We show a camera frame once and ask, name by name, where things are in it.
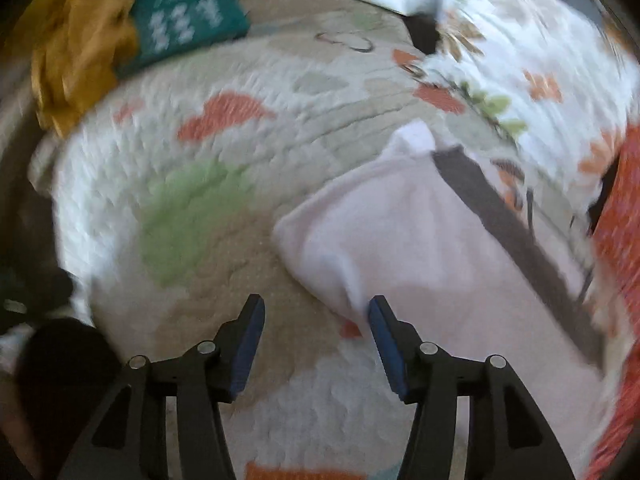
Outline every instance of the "quilted blanket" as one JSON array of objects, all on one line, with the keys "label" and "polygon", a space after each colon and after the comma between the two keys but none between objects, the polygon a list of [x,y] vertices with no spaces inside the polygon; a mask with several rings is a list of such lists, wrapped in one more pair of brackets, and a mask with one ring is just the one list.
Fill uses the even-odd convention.
[{"label": "quilted blanket", "polygon": [[[62,267],[78,280],[78,308],[123,358],[181,354],[249,293],[265,299],[247,390],[222,407],[240,478],[397,475],[413,409],[389,389],[372,343],[289,276],[270,237],[278,218],[378,156],[402,124],[421,119],[498,157],[504,199],[524,215],[535,200],[585,271],[578,295],[589,285],[590,250],[566,201],[459,98],[414,81],[402,65],[419,53],[389,37],[396,18],[367,9],[292,19],[276,34],[156,66],[88,115],[57,163]],[[609,320],[595,297],[594,318]],[[609,399],[626,341],[624,328],[607,339]],[[170,444],[174,436],[170,425]],[[571,458],[577,472],[595,439]]]}]

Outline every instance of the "yellow cloth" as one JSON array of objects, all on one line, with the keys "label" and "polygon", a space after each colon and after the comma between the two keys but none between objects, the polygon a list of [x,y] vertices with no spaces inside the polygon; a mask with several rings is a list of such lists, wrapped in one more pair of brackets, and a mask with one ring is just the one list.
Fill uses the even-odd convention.
[{"label": "yellow cloth", "polygon": [[33,0],[4,54],[33,49],[31,84],[43,128],[66,137],[116,85],[113,66],[138,52],[135,0]]}]

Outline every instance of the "teal bag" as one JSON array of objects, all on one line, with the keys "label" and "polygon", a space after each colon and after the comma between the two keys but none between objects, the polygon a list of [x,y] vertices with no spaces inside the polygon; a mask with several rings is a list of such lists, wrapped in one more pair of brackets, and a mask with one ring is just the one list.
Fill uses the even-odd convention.
[{"label": "teal bag", "polygon": [[131,9],[140,53],[118,68],[129,75],[156,61],[247,34],[238,0],[136,0]]}]

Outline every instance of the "silver screw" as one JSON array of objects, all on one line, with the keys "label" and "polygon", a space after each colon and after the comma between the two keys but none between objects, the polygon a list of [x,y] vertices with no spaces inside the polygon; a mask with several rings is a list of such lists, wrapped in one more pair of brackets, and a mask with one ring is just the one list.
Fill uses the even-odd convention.
[{"label": "silver screw", "polygon": [[134,370],[138,370],[146,365],[146,358],[143,355],[136,355],[129,359],[129,366]]},{"label": "silver screw", "polygon": [[210,354],[216,351],[216,344],[213,341],[203,341],[198,345],[198,352],[201,354]]},{"label": "silver screw", "polygon": [[489,362],[496,368],[504,368],[507,365],[507,359],[501,355],[492,355],[489,358]]},{"label": "silver screw", "polygon": [[438,345],[436,343],[426,342],[420,345],[420,352],[425,355],[434,355],[438,353]]}]

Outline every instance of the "gray stripe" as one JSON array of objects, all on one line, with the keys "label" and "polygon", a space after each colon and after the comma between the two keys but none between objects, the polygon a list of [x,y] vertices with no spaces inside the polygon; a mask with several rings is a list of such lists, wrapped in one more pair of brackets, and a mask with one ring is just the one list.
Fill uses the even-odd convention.
[{"label": "gray stripe", "polygon": [[443,180],[478,215],[487,232],[507,251],[578,350],[589,363],[602,368],[602,334],[591,325],[590,316],[583,307],[569,297],[554,266],[487,182],[480,167],[460,147],[434,152],[433,161]]}]

